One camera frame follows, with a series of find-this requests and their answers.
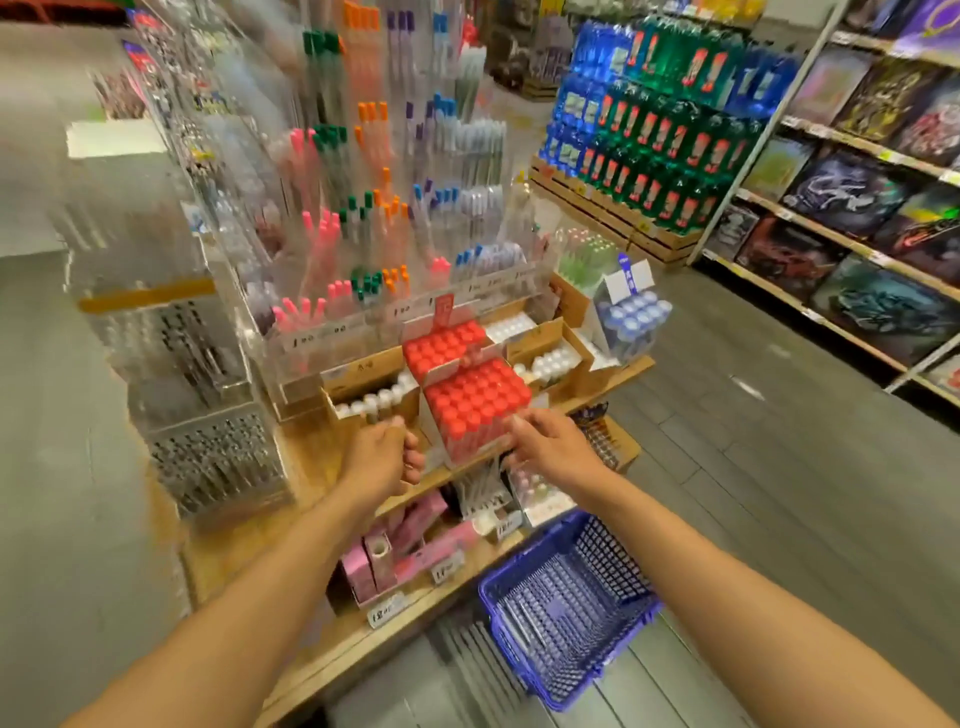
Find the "pink box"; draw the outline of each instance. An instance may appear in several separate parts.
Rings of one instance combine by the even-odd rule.
[[[363,545],[367,550],[367,556],[370,557],[373,583],[376,585],[377,592],[383,593],[395,587],[394,550],[387,534],[383,531],[368,533],[363,537]]]
[[[480,534],[473,528],[473,522],[464,521],[450,530],[442,533],[420,550],[415,551],[397,562],[394,569],[396,580],[404,583],[412,579],[421,571],[433,569],[447,556],[458,548],[466,551],[480,538]]]
[[[440,491],[430,491],[407,509],[406,518],[391,536],[394,553],[403,556],[416,548],[426,529],[446,510]]]
[[[351,546],[340,559],[340,563],[344,566],[344,573],[347,575],[347,581],[357,601],[373,599],[376,596],[376,587],[373,584],[370,559],[367,558],[367,551],[364,550],[363,544],[358,541]]]

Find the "hand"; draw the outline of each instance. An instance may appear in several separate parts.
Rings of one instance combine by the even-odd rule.
[[[600,481],[607,471],[587,437],[566,415],[553,409],[525,409],[507,422],[515,450],[504,465],[540,473],[579,506],[596,513]]]
[[[393,417],[357,432],[340,464],[338,490],[358,498],[364,515],[390,496],[402,496],[407,484],[420,482],[426,459],[417,452],[417,437],[402,417]]]

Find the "blue shopping basket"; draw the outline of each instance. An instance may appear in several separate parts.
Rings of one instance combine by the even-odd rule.
[[[583,511],[490,571],[480,599],[514,674],[555,711],[573,705],[660,610],[636,561]]]

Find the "store floor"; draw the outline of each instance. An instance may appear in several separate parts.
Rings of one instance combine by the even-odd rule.
[[[49,179],[30,174],[56,169],[57,137],[45,135],[56,134],[63,109],[82,107],[84,63],[109,56],[111,36],[0,25],[8,67],[44,56],[29,73],[17,66],[0,76],[5,141],[8,128],[16,139],[27,138],[26,124],[38,130],[36,159],[29,146],[0,149],[0,169],[18,163],[35,192],[5,180],[18,195],[19,227],[4,208],[3,245],[25,237],[56,248],[36,193]],[[549,107],[499,91],[493,106],[510,122],[522,168]],[[547,227],[560,219],[548,204],[540,212]],[[62,263],[60,254],[0,259],[0,705],[16,726],[54,725],[92,699],[162,639],[180,608],[169,551],[156,545],[147,515],[123,386],[62,294]],[[658,283],[675,309],[657,366],[611,402],[644,449],[629,477],[960,717],[951,690],[960,674],[955,435],[700,273]],[[522,695],[474,618],[468,605],[432,625],[331,704],[333,722],[743,722],[669,616],[558,716]]]

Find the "forearm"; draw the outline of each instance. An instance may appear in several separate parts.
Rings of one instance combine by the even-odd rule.
[[[764,728],[955,726],[872,649],[615,473],[594,512]]]
[[[338,488],[67,726],[250,726],[365,511]]]

